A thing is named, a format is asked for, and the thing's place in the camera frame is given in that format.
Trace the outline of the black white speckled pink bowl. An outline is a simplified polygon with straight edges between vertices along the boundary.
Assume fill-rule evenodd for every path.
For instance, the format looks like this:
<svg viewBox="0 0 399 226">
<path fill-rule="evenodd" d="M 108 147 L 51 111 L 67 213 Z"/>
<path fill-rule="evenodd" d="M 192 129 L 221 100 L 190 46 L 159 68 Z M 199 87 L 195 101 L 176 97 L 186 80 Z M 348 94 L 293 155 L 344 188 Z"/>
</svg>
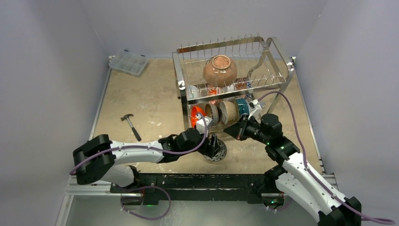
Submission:
<svg viewBox="0 0 399 226">
<path fill-rule="evenodd" d="M 221 161 L 223 160 L 227 155 L 227 147 L 225 143 L 220 140 L 216 139 L 216 144 L 215 144 L 215 150 L 213 151 L 213 156 L 210 157 L 209 155 L 204 154 L 204 158 L 207 159 L 208 161 Z"/>
</svg>

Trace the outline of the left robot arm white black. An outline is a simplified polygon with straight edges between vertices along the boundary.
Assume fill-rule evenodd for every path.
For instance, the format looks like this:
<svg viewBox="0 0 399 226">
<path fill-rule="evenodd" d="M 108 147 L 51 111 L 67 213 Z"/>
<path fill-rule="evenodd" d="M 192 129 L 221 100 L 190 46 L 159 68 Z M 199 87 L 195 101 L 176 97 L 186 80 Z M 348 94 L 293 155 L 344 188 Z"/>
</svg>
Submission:
<svg viewBox="0 0 399 226">
<path fill-rule="evenodd" d="M 133 193 L 140 188 L 140 179 L 132 163 L 170 163 L 193 152 L 208 161 L 221 161 L 227 155 L 227 147 L 216 134 L 206 135 L 193 128 L 149 143 L 122 143 L 101 134 L 73 151 L 70 175 L 76 177 L 79 185 L 102 180 Z"/>
</svg>

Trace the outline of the beige bowl brown rim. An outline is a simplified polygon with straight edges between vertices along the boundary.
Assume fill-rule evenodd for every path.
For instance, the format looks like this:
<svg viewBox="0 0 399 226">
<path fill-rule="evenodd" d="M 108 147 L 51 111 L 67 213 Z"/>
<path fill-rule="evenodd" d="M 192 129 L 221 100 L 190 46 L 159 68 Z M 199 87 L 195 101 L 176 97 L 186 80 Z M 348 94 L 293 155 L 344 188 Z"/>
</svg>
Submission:
<svg viewBox="0 0 399 226">
<path fill-rule="evenodd" d="M 226 55 L 211 57 L 203 68 L 203 79 L 214 87 L 232 85 L 238 76 L 236 62 Z"/>
</svg>

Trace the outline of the orange white floral bowl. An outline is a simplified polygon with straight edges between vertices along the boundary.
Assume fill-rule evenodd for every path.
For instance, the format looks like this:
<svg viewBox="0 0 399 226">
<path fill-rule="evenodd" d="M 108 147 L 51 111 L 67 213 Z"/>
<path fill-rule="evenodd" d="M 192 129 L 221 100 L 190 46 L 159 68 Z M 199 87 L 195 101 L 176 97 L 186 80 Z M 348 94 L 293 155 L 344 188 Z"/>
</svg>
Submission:
<svg viewBox="0 0 399 226">
<path fill-rule="evenodd" d="M 208 93 L 209 96 L 214 96 L 214 95 L 218 95 L 218 94 L 224 93 L 224 90 L 222 88 L 220 88 L 220 87 L 209 86 L 209 89 L 208 89 L 207 93 Z M 221 99 L 210 100 L 209 104 L 220 105 L 221 101 L 222 101 Z"/>
</svg>

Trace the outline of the orange diamond pattern bowl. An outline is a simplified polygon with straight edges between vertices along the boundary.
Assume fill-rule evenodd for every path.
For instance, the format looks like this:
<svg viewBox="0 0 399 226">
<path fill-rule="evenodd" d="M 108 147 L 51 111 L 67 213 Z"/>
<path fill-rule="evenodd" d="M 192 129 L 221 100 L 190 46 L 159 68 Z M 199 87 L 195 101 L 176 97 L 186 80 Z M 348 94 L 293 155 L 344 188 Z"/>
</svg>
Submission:
<svg viewBox="0 0 399 226">
<path fill-rule="evenodd" d="M 236 90 L 244 90 L 252 88 L 251 82 L 246 78 L 237 78 L 235 81 L 235 89 Z"/>
</svg>

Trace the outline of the white bowl teal outside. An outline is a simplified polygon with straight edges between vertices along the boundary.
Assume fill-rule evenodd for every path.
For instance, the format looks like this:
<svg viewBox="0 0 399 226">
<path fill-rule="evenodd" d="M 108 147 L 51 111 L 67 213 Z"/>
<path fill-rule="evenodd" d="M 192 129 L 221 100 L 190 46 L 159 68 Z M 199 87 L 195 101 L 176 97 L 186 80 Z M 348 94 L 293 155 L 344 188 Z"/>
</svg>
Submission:
<svg viewBox="0 0 399 226">
<path fill-rule="evenodd" d="M 236 98 L 234 100 L 234 103 L 238 111 L 238 117 L 240 117 L 243 114 L 248 114 L 248 115 L 250 114 L 250 106 L 246 99 Z"/>
</svg>

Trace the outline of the stainless steel dish rack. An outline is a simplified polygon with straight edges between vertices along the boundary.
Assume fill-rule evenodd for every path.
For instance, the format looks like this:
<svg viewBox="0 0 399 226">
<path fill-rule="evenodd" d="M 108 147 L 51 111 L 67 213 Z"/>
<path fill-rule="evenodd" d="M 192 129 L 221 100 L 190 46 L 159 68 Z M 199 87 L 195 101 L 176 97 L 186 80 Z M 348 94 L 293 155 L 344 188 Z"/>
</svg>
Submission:
<svg viewBox="0 0 399 226">
<path fill-rule="evenodd" d="M 203 68 L 207 61 L 216 55 L 231 57 L 238 69 L 237 78 L 246 78 L 252 88 L 236 90 L 235 82 L 222 87 L 224 93 L 209 96 L 209 84 L 203 79 Z M 248 97 L 255 98 L 255 93 L 277 89 L 285 92 L 291 82 L 295 67 L 292 58 L 285 51 L 276 37 L 263 38 L 244 36 L 243 38 L 223 39 L 215 42 L 200 42 L 187 47 L 179 47 L 172 53 L 176 78 L 177 97 L 181 101 L 184 128 L 191 127 L 191 109 L 195 105 L 209 104 L 210 100 Z M 201 97 L 188 98 L 188 88 L 196 86 Z"/>
</svg>

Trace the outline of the beige bowl dark patterned outside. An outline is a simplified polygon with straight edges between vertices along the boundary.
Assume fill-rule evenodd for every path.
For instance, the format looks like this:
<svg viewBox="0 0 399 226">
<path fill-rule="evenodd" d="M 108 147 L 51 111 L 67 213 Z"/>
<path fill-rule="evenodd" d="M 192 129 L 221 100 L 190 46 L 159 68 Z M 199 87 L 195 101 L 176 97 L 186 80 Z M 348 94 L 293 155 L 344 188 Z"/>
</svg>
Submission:
<svg viewBox="0 0 399 226">
<path fill-rule="evenodd" d="M 212 126 L 217 126 L 221 121 L 220 109 L 214 104 L 206 104 L 205 112 L 212 119 Z"/>
</svg>

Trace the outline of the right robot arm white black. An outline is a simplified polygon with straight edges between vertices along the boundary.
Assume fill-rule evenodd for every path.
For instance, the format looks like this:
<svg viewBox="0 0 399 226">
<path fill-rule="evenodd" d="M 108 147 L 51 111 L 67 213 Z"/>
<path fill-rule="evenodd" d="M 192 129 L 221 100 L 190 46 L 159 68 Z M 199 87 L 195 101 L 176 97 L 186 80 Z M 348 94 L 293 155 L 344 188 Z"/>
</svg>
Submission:
<svg viewBox="0 0 399 226">
<path fill-rule="evenodd" d="M 360 201 L 347 198 L 311 166 L 299 148 L 283 135 L 277 115 L 267 113 L 257 121 L 244 114 L 223 131 L 236 140 L 251 138 L 265 144 L 266 153 L 278 164 L 265 172 L 265 188 L 287 194 L 319 226 L 361 225 L 361 217 L 354 213 L 361 211 Z"/>
</svg>

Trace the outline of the white bowl brown outside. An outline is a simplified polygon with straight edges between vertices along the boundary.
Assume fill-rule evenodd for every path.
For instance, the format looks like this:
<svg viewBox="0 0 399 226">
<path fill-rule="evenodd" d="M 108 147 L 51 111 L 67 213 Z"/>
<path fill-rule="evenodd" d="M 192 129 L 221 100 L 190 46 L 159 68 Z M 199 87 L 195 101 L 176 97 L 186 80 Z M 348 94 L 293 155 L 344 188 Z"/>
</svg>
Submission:
<svg viewBox="0 0 399 226">
<path fill-rule="evenodd" d="M 222 123 L 227 125 L 238 121 L 238 109 L 231 101 L 221 101 L 220 109 L 222 111 Z"/>
</svg>

